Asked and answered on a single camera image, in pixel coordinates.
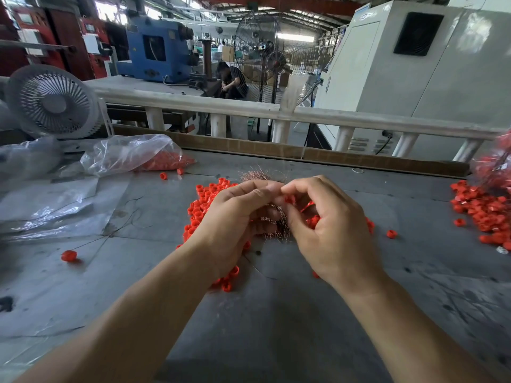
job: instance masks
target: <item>bundle of copper wire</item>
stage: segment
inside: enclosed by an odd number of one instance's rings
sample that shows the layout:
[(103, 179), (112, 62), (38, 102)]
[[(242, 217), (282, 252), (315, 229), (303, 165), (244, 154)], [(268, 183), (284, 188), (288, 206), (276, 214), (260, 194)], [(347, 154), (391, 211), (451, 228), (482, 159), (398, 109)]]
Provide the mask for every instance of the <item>bundle of copper wire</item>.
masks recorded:
[[(270, 172), (266, 170), (250, 170), (247, 173), (241, 175), (241, 181), (249, 181), (249, 180), (273, 180), (284, 183), (284, 180), (276, 180), (276, 178), (272, 177)], [(280, 240), (287, 240), (290, 236), (289, 227), (287, 225), (287, 217), (286, 214), (282, 211), (282, 207), (272, 205), (272, 207), (276, 208), (278, 212), (281, 214), (280, 220), (277, 222), (270, 220), (269, 218), (263, 218), (263, 220), (269, 220), (273, 224), (277, 225), (277, 231), (273, 234), (265, 234), (267, 238), (276, 238)]]

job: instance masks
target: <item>fan grille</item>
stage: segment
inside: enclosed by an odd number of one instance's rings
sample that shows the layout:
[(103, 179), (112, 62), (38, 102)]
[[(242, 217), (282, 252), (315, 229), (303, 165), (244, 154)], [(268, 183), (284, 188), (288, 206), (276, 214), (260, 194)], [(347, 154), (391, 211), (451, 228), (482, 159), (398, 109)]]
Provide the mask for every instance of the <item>fan grille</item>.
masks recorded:
[(72, 74), (33, 65), (9, 79), (7, 103), (28, 131), (82, 138), (99, 128), (95, 94)]

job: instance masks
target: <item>plastic bag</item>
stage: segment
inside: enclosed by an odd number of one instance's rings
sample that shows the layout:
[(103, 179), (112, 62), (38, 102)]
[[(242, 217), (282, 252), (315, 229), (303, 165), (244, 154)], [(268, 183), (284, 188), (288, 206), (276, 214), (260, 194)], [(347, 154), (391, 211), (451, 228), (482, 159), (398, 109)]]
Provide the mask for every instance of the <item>plastic bag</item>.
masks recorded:
[(131, 170), (174, 170), (195, 162), (164, 134), (113, 136), (96, 143), (80, 160), (86, 173), (96, 176)]
[(511, 194), (511, 129), (495, 138), (489, 153), (473, 159), (471, 169), (485, 190), (500, 189)]
[(51, 136), (0, 147), (0, 182), (37, 179), (62, 159), (58, 141)]

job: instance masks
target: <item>gray table surface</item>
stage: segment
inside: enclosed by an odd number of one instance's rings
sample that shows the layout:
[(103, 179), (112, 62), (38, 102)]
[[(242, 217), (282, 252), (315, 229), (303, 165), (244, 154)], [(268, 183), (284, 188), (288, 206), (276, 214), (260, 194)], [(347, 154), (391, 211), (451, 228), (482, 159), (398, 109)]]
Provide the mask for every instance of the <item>gray table surface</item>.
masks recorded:
[[(173, 94), (181, 94), (184, 92), (186, 95), (203, 96), (201, 90), (191, 88), (188, 86), (166, 86), (163, 83), (149, 82), (141, 79), (136, 79), (130, 76), (109, 76), (106, 78), (92, 79), (84, 82), (91, 88), (116, 88), (116, 89), (129, 89), (141, 90), (151, 92), (165, 92)], [(208, 81), (208, 86), (205, 88), (208, 96), (212, 96), (220, 87), (221, 81)]]
[[(375, 222), (386, 271), (501, 381), (511, 367), (511, 258), (457, 228), (452, 179), (189, 152), (182, 177), (133, 174), (103, 237), (0, 243), (0, 381), (71, 338), (182, 242), (195, 185), (258, 166), (276, 178), (326, 174)], [(385, 237), (388, 229), (399, 238)], [(81, 265), (60, 260), (77, 249)], [(261, 250), (257, 256), (255, 250)], [(159, 381), (390, 382), (345, 303), (312, 277), (296, 243), (255, 239), (232, 293), (205, 295), (157, 374)]]

